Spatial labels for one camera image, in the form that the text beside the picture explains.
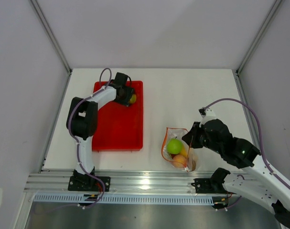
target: red tray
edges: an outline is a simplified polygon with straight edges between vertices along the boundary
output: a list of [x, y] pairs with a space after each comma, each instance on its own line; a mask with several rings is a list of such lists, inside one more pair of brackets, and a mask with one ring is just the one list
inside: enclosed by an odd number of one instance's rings
[[[134, 104], [126, 107], [110, 102], [98, 111], [93, 151], [139, 151], [143, 148], [143, 82], [132, 81], [131, 86], [136, 94]], [[99, 82], [96, 82], [94, 92], [99, 89]]]

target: black mounting bracket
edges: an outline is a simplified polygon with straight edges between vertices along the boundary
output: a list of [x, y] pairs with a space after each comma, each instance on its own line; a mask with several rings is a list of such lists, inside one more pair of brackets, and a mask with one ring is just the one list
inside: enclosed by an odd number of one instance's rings
[[211, 178], [196, 178], [192, 183], [195, 187], [196, 193], [199, 194], [226, 194], [228, 193], [222, 186], [225, 182], [225, 177], [231, 174], [228, 170], [218, 168], [211, 176]]
[[[95, 175], [95, 169], [90, 173], [91, 175]], [[105, 184], [105, 191], [109, 192], [111, 177], [97, 177], [102, 180]], [[88, 176], [87, 174], [80, 174], [76, 170], [74, 170], [73, 175], [69, 179], [68, 183], [68, 191], [90, 191], [90, 192], [99, 192], [101, 191], [99, 185], [101, 184]]]

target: plastic bag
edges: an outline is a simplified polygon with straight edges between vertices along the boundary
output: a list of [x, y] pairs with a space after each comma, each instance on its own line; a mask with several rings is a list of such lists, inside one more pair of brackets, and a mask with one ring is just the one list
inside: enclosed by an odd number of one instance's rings
[[198, 156], [182, 140], [182, 137], [187, 133], [188, 131], [186, 129], [168, 127], [163, 141], [161, 155], [174, 168], [191, 172], [197, 168]]

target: robotic arm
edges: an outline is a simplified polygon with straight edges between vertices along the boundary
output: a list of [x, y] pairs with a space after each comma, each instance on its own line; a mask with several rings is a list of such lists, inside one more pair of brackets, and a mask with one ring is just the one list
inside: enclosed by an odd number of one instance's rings
[[[259, 181], [246, 181], [219, 168], [209, 179], [209, 189], [215, 193], [228, 191], [246, 197], [275, 214], [281, 224], [290, 228], [290, 181], [267, 162], [272, 169], [270, 172], [261, 152], [249, 141], [233, 137], [211, 108], [202, 108], [199, 112], [201, 122], [194, 122], [182, 140], [192, 148], [213, 150], [228, 164], [253, 175]], [[195, 179], [194, 185], [196, 191], [205, 192], [200, 180]]]
[[108, 191], [110, 177], [95, 176], [92, 137], [97, 129], [98, 110], [101, 107], [111, 101], [124, 106], [130, 106], [136, 101], [134, 89], [126, 86], [128, 79], [130, 79], [129, 76], [117, 73], [114, 80], [110, 79], [106, 85], [88, 98], [72, 99], [66, 127], [76, 140], [78, 163], [70, 177], [69, 191], [98, 191], [97, 181], [103, 182], [105, 191]]

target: white table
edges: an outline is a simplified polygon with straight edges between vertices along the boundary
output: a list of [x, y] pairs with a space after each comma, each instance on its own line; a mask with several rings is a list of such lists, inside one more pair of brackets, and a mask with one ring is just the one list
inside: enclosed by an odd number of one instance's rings
[[[66, 119], [73, 97], [86, 97], [93, 91], [102, 69], [74, 69], [54, 130], [44, 169], [74, 169], [76, 145], [66, 129]], [[161, 157], [161, 145], [166, 127], [190, 129], [200, 121], [198, 109], [220, 98], [239, 99], [232, 70], [213, 69], [112, 69], [143, 81], [144, 141], [138, 152], [93, 152], [96, 170], [178, 171]], [[105, 71], [103, 80], [108, 78]], [[213, 107], [216, 115], [234, 136], [252, 142], [242, 106], [220, 102]], [[215, 171], [223, 167], [230, 171], [221, 157], [208, 150], [196, 149], [197, 171]]]

